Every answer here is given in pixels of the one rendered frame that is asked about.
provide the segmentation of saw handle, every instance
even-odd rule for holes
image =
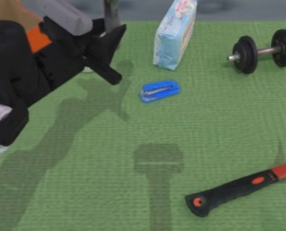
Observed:
[[[217,206],[240,196],[246,196],[277,182],[277,175],[270,169],[233,180],[207,191],[185,197],[186,204],[198,217],[206,217]]]

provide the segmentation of dumbbell weight plate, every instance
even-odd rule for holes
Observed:
[[[236,60],[234,62],[234,65],[237,70],[244,72],[244,70],[247,69],[247,63],[248,63],[248,54],[245,49],[245,45],[241,42],[238,42],[233,47],[233,54],[239,55],[239,60]]]
[[[272,47],[283,46],[284,50],[281,53],[273,54],[273,60],[279,67],[286,66],[286,30],[277,30],[272,38]]]
[[[243,70],[244,74],[251,74],[255,71],[258,65],[258,49],[254,40],[249,36],[242,36],[239,43],[244,44],[247,52],[247,66]]]

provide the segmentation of green carpet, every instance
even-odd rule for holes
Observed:
[[[176,71],[152,65],[158,23],[128,23],[110,86],[81,74],[30,109],[0,156],[0,231],[286,231],[286,180],[194,216],[184,196],[286,162],[286,68],[226,64],[286,22],[197,22]],[[143,84],[180,83],[142,103]]]

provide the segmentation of gray background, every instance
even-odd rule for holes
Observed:
[[[21,0],[40,16],[35,0]],[[92,18],[103,17],[102,0],[68,0]],[[173,0],[121,0],[122,20],[161,20]],[[197,20],[286,20],[286,0],[198,0]]]

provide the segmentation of light blue package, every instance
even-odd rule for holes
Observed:
[[[153,64],[175,70],[193,34],[197,0],[175,0],[161,21],[154,41]]]

